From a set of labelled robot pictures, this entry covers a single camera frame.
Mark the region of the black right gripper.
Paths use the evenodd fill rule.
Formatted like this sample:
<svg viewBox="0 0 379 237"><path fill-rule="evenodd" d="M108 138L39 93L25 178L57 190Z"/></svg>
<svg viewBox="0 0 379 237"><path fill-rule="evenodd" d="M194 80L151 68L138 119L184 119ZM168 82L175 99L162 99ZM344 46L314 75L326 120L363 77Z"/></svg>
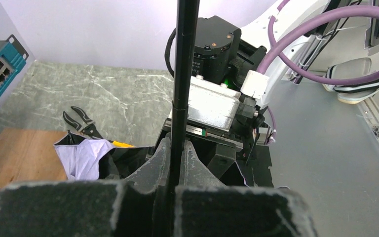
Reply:
<svg viewBox="0 0 379 237"><path fill-rule="evenodd" d="M272 187L267 142L272 132L237 123L224 131L188 120L179 166L179 185Z"/></svg>

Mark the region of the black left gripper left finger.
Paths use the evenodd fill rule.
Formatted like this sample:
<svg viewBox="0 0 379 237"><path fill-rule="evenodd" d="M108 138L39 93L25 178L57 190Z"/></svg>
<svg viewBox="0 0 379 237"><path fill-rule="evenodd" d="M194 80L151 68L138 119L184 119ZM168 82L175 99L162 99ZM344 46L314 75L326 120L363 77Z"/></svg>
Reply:
<svg viewBox="0 0 379 237"><path fill-rule="evenodd" d="M0 237L169 237L170 136L122 180L19 182L0 190Z"/></svg>

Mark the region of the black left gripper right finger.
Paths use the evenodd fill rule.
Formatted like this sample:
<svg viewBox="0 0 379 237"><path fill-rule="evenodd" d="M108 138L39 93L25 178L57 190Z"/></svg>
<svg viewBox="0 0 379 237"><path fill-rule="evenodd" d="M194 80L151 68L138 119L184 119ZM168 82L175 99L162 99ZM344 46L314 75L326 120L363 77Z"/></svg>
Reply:
<svg viewBox="0 0 379 237"><path fill-rule="evenodd" d="M177 237L315 237L304 199L288 189L226 186L186 141L175 187Z"/></svg>

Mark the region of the purple folding umbrella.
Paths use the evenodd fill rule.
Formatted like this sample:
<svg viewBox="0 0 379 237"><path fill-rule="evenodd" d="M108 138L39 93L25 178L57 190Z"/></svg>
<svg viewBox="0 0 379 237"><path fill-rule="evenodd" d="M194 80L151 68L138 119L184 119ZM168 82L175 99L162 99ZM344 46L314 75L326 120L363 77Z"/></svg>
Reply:
<svg viewBox="0 0 379 237"><path fill-rule="evenodd" d="M129 178L138 178L139 184L156 181L158 175L169 172L170 161L180 161L184 149L184 127L187 124L190 93L190 62L193 59L195 28L199 1L178 1L175 34L176 56L172 107L172 148L159 148L154 156L140 166ZM111 151L126 152L104 139L89 140L76 134L67 134L55 144L56 153L69 181L93 181L109 175L108 154Z"/></svg>

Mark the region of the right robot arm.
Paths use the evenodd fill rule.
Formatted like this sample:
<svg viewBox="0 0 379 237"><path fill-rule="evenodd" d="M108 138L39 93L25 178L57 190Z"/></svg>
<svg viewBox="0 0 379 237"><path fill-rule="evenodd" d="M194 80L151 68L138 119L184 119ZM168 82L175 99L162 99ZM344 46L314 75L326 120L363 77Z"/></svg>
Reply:
<svg viewBox="0 0 379 237"><path fill-rule="evenodd" d="M171 66L170 54L175 35L176 30L173 30L167 40L164 52L166 67L172 76L174 75L174 70ZM255 48L249 46L248 43L243 40L239 41L237 56L233 61L228 62L228 79L233 83L233 86L241 86L241 77L246 74L249 68L259 65L265 56L265 52L266 49L263 46ZM248 177L248 167L252 169L252 183L263 187L274 187L271 171L269 169L272 167L269 146L258 144L255 151L251 153L249 163L245 166L238 164L238 168L240 168L240 172L244 177Z"/></svg>

